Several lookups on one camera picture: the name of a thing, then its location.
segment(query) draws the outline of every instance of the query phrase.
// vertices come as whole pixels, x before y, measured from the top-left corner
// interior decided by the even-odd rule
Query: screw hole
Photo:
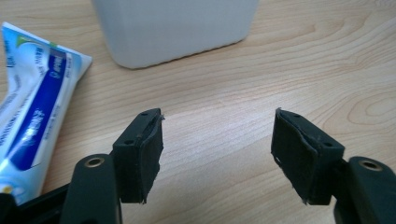
[[[105,162],[105,159],[96,157],[96,158],[92,158],[92,159],[86,161],[85,166],[88,168],[93,168],[93,167],[100,166],[103,162]]]
[[[382,167],[373,161],[359,161],[359,164],[368,170],[382,171]]]
[[[134,140],[126,140],[124,142],[125,145],[133,145],[134,144]]]

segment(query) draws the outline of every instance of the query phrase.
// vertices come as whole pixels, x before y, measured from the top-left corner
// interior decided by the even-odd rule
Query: blue stripe
[[[50,114],[64,81],[66,54],[50,49],[48,68],[49,71],[44,76],[35,99],[7,153],[7,157],[22,171],[32,167],[35,154],[50,120]]]

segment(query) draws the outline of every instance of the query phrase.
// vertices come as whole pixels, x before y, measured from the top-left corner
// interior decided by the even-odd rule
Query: wooden surface
[[[108,153],[141,111],[163,110],[161,171],[125,223],[334,223],[305,206],[270,154],[278,107],[396,170],[396,1],[262,0],[248,38],[147,69],[114,64],[89,1],[2,0],[0,21],[91,55],[44,192]],[[0,93],[7,92],[0,53]]]

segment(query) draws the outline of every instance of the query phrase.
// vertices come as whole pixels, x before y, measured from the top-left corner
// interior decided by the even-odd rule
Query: white plastic bin
[[[92,0],[107,48],[138,68],[229,45],[249,32],[259,0]]]

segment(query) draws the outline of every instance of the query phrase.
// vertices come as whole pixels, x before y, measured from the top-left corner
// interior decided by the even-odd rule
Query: blue and white tube
[[[66,109],[92,58],[3,23],[8,92],[0,105],[0,192],[37,197]]]

